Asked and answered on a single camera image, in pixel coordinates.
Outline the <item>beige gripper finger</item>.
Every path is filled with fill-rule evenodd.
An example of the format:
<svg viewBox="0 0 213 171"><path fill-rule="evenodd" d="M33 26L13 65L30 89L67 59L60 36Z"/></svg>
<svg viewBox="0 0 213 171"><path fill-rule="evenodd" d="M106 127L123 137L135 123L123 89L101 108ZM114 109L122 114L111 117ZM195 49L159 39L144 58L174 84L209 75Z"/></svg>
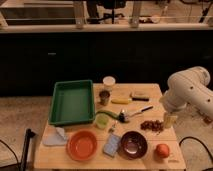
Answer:
<svg viewBox="0 0 213 171"><path fill-rule="evenodd" d="M171 113L164 114L164 128L169 129L177 120L178 116Z"/></svg>

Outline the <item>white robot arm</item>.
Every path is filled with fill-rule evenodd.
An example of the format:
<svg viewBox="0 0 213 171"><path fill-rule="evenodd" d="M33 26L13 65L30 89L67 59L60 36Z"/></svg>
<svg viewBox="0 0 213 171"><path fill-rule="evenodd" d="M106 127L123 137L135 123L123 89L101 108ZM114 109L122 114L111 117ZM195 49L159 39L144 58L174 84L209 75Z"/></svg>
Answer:
<svg viewBox="0 0 213 171"><path fill-rule="evenodd" d="M195 66L173 73L167 80L168 89L160 98L164 113L164 128L170 128L176 121L174 112L183 110L188 104L194 105L205 117L213 120L213 90L210 73L201 66Z"/></svg>

